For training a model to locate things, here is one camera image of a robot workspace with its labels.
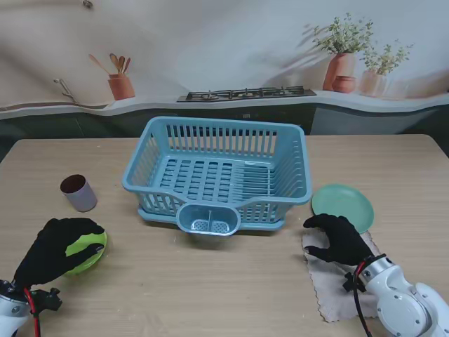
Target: beige cloth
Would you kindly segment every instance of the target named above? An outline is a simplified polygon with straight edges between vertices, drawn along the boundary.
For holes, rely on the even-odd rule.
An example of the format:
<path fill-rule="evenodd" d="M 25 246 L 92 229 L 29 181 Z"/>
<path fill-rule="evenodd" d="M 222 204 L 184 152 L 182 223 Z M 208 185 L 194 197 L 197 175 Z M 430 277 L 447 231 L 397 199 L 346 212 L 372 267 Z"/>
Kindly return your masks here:
<path fill-rule="evenodd" d="M 361 237 L 374 255 L 380 254 L 369 232 L 363 233 Z M 302 247 L 306 246 L 327 248 L 329 247 L 328 237 L 320 230 L 307 230 L 302 236 Z M 347 280 L 344 275 L 348 272 L 353 272 L 355 268 L 339 263 L 327 263 L 307 253 L 305 256 L 321 316 L 327 322 L 351 319 L 357 316 L 354 295 L 352 292 L 347 293 L 342 286 Z M 374 295 L 359 292 L 359 299 L 363 316 L 376 317 L 377 302 Z"/>

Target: potted plant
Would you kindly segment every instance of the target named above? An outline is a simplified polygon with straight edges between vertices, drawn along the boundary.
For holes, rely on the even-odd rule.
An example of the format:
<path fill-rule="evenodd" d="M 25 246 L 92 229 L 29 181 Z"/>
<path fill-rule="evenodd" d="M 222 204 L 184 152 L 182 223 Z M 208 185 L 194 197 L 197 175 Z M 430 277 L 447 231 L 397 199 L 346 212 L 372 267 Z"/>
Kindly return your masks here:
<path fill-rule="evenodd" d="M 399 45 L 399 40 L 395 40 L 395 44 Z M 408 60 L 412 47 L 413 44 L 399 46 L 394 52 L 392 45 L 386 44 L 384 52 L 379 54 L 373 46 L 369 46 L 365 50 L 364 57 L 361 58 L 365 61 L 368 70 L 362 75 L 360 92 L 366 96 L 381 97 L 387 87 L 387 74 L 399 67 L 403 61 Z"/>
<path fill-rule="evenodd" d="M 336 17 L 332 24 L 327 27 L 314 28 L 316 47 L 329 54 L 335 55 L 330 61 L 328 71 L 324 79 L 323 90 L 332 90 L 332 84 L 337 76 L 352 77 L 356 58 L 354 54 L 364 51 L 370 45 L 370 38 L 373 33 L 370 20 L 364 23 L 363 20 L 352 21 L 350 13 L 342 20 Z"/>

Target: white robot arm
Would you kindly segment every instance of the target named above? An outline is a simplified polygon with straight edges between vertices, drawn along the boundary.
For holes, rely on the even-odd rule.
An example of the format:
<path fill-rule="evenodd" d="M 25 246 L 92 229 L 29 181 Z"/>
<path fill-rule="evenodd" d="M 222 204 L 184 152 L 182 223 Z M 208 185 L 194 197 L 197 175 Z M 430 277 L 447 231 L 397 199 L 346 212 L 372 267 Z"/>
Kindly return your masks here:
<path fill-rule="evenodd" d="M 31 292 L 36 313 L 42 310 L 56 311 L 62 305 L 58 297 L 59 290 L 52 288 L 50 292 L 36 290 Z M 15 336 L 16 331 L 32 318 L 28 300 L 23 291 L 16 291 L 8 281 L 0 280 L 0 337 Z"/>
<path fill-rule="evenodd" d="M 393 336 L 449 337 L 448 304 L 430 286 L 407 282 L 386 256 L 364 267 L 358 278 L 377 297 L 380 321 Z"/>

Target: black glove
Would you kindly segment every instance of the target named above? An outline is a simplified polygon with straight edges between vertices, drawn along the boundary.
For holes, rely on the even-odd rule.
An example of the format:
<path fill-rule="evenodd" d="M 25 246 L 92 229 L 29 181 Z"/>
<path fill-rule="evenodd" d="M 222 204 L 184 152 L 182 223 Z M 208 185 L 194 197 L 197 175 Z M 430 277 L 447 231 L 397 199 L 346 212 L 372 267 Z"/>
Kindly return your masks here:
<path fill-rule="evenodd" d="M 65 255 L 68 246 L 81 235 L 102 234 L 105 230 L 87 218 L 51 219 L 41 230 L 27 255 L 15 271 L 15 286 L 19 289 L 33 284 L 45 284 L 57 279 L 101 251 L 102 244 L 91 244 L 83 251 Z"/>
<path fill-rule="evenodd" d="M 307 246 L 310 255 L 325 262 L 339 262 L 344 265 L 358 265 L 373 252 L 366 245 L 354 226 L 344 216 L 320 214 L 312 216 L 304 222 L 305 228 L 320 228 L 329 238 L 327 249 Z"/>

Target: cup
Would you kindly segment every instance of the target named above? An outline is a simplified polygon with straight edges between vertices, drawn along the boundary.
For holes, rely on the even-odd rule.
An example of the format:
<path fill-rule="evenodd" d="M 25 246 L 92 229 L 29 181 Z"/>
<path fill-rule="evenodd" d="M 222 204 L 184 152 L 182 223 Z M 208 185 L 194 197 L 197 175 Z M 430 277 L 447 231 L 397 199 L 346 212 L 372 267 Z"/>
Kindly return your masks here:
<path fill-rule="evenodd" d="M 135 97 L 134 88 L 129 77 L 125 74 L 113 74 L 107 80 L 111 87 L 112 95 L 115 100 L 124 100 Z"/>
<path fill-rule="evenodd" d="M 78 212 L 90 211 L 97 204 L 97 197 L 86 178 L 81 174 L 74 174 L 65 178 L 60 189 Z"/>

